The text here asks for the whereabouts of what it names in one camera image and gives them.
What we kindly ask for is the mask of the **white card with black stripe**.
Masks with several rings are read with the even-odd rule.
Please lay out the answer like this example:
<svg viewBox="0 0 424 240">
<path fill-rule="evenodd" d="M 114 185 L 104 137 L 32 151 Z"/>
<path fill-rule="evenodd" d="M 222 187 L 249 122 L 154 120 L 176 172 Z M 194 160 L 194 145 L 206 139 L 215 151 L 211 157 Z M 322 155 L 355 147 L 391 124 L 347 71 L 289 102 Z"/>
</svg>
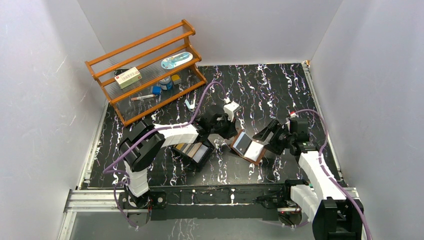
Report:
<svg viewBox="0 0 424 240">
<path fill-rule="evenodd" d="M 248 151 L 251 143 L 252 139 L 246 134 L 245 131 L 242 131 L 238 138 L 235 140 L 233 147 L 239 155 L 244 156 Z"/>
</svg>

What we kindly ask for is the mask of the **orange leather card holder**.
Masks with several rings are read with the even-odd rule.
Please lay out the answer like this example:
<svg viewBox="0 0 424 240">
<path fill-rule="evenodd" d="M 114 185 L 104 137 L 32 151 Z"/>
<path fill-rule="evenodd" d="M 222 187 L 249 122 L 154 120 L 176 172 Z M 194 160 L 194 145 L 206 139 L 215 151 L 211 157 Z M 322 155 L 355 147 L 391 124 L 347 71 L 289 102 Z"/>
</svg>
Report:
<svg viewBox="0 0 424 240">
<path fill-rule="evenodd" d="M 249 148 L 247 149 L 247 152 L 245 153 L 244 156 L 239 155 L 236 151 L 235 148 L 233 147 L 234 142 L 236 141 L 236 139 L 238 138 L 238 136 L 240 135 L 241 132 L 245 132 L 246 131 L 244 129 L 240 130 L 238 132 L 238 134 L 234 137 L 234 140 L 232 141 L 230 148 L 241 158 L 245 159 L 246 161 L 250 162 L 251 164 L 254 164 L 256 166 L 259 165 L 259 163 L 261 162 L 263 156 L 266 153 L 266 149 L 265 149 L 265 145 L 254 141 L 247 133 L 247 135 L 252 139 L 252 143 L 250 144 Z"/>
</svg>

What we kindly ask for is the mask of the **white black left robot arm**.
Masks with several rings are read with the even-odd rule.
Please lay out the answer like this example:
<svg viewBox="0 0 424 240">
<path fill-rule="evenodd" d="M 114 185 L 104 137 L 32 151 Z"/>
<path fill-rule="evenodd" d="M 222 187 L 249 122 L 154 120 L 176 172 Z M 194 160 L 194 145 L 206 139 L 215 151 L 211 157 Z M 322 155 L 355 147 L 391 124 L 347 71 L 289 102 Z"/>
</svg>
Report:
<svg viewBox="0 0 424 240">
<path fill-rule="evenodd" d="M 119 144 L 125 170 L 129 175 L 127 190 L 130 202 L 137 208 L 149 203 L 147 168 L 162 148 L 176 147 L 177 152 L 202 165 L 211 152 L 209 136 L 230 139 L 237 135 L 236 113 L 240 105 L 230 101 L 223 106 L 212 105 L 192 123 L 153 124 L 139 122 Z"/>
</svg>

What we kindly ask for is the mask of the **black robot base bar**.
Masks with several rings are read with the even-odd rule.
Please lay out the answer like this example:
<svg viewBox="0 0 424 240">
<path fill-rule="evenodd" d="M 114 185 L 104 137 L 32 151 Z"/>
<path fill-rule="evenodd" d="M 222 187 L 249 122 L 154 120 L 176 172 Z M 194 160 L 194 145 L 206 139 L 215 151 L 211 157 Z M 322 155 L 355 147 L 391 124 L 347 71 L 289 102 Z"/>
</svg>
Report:
<svg viewBox="0 0 424 240">
<path fill-rule="evenodd" d="M 125 189 L 118 203 L 134 221 L 145 213 L 151 221 L 260 219 L 300 224 L 301 208 L 283 194 L 282 183 L 152 186 L 138 198 Z"/>
</svg>

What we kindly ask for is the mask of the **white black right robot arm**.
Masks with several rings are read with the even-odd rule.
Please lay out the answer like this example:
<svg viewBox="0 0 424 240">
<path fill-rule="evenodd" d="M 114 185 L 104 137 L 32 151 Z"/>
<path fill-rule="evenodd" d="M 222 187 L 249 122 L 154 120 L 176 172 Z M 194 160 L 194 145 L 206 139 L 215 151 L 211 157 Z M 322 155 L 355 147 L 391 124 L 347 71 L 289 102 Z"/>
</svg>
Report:
<svg viewBox="0 0 424 240">
<path fill-rule="evenodd" d="M 326 162 L 320 159 L 318 147 L 310 140 L 308 121 L 291 117 L 281 124 L 274 119 L 253 136 L 261 142 L 267 138 L 270 140 L 264 148 L 278 155 L 288 149 L 312 185 L 308 186 L 304 180 L 286 180 L 281 199 L 288 207 L 298 204 L 312 220 L 313 237 L 316 240 L 362 239 L 363 205 L 337 186 Z"/>
</svg>

